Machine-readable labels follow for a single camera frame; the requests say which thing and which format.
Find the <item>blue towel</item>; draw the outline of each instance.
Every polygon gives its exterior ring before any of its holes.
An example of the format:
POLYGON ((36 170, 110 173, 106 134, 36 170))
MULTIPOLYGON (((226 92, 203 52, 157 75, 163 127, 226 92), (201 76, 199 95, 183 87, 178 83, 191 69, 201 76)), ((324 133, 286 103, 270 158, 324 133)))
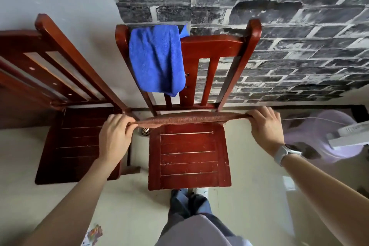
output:
POLYGON ((178 26, 156 25, 135 28, 130 38, 130 59, 141 90, 162 92, 175 97, 183 90, 186 76, 183 68, 178 26))

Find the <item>brick wallpaper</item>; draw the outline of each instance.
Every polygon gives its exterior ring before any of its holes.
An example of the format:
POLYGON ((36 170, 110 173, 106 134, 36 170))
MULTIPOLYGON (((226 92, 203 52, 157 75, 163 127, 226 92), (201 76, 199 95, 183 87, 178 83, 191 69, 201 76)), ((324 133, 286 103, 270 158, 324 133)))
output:
MULTIPOLYGON (((130 27, 190 25, 192 35, 242 36, 260 18, 262 38, 228 102, 327 101, 369 84, 369 0, 115 0, 130 27)), ((221 58, 214 102, 233 58, 221 58)), ((209 59, 200 59, 196 101, 209 59)))

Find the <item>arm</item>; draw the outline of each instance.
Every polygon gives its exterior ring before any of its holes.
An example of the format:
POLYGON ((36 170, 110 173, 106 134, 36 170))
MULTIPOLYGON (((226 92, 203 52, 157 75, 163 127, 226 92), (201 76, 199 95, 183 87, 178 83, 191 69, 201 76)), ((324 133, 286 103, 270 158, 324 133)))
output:
MULTIPOLYGON (((252 136, 274 157, 284 145, 279 113, 265 106, 248 113, 252 136)), ((369 245, 369 199, 297 155, 285 156, 281 164, 343 245, 369 245)))
POLYGON ((85 176, 37 226, 23 246, 80 246, 109 175, 127 152, 137 125, 131 117, 110 115, 99 135, 99 158, 85 176))

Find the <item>jeans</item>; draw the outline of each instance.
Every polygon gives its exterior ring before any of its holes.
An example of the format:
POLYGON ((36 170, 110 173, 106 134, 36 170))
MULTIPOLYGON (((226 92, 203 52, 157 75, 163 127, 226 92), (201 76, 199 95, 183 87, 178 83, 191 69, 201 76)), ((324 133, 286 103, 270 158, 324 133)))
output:
POLYGON ((210 203, 206 197, 199 194, 188 196, 188 189, 174 189, 170 197, 168 222, 160 237, 179 222, 196 215, 203 215, 211 221, 224 236, 235 236, 216 216, 213 215, 210 203))

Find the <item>forearm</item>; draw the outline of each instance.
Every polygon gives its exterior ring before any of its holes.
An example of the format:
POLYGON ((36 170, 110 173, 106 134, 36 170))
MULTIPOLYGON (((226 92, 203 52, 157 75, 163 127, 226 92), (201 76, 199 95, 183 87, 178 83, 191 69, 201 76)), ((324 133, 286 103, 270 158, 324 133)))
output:
POLYGON ((343 245, 369 245, 369 199, 299 156, 285 156, 282 166, 343 245))
POLYGON ((24 246, 80 246, 114 164, 97 159, 66 197, 37 226, 24 246))

